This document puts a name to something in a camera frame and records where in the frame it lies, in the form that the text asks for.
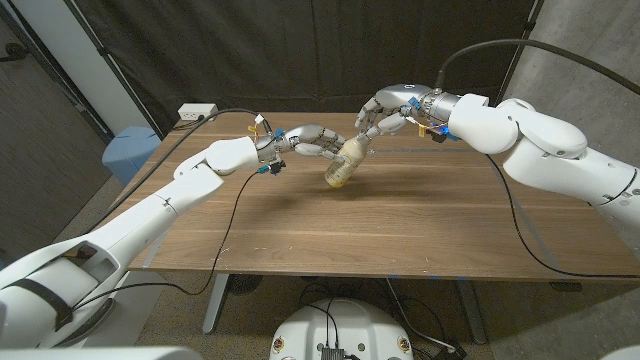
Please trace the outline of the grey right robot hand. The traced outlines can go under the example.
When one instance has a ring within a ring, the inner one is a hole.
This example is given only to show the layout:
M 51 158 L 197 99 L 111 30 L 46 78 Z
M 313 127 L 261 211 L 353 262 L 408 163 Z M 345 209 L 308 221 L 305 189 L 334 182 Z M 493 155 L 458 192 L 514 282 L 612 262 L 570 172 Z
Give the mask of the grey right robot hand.
M 424 129 L 436 142 L 446 140 L 447 123 L 459 97 L 425 85 L 398 84 L 378 90 L 361 108 L 355 126 L 365 123 L 356 136 L 368 145 L 374 137 L 396 134 L 412 123 Z

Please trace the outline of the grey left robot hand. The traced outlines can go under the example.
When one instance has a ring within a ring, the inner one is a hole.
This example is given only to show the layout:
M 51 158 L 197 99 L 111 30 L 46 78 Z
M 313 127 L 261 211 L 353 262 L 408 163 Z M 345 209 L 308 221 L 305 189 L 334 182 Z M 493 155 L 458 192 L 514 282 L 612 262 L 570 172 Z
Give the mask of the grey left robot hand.
M 281 153 L 295 151 L 302 156 L 325 157 L 342 165 L 345 157 L 339 151 L 345 138 L 339 133 L 317 124 L 305 124 L 275 135 L 260 137 L 255 147 L 260 162 L 273 163 Z

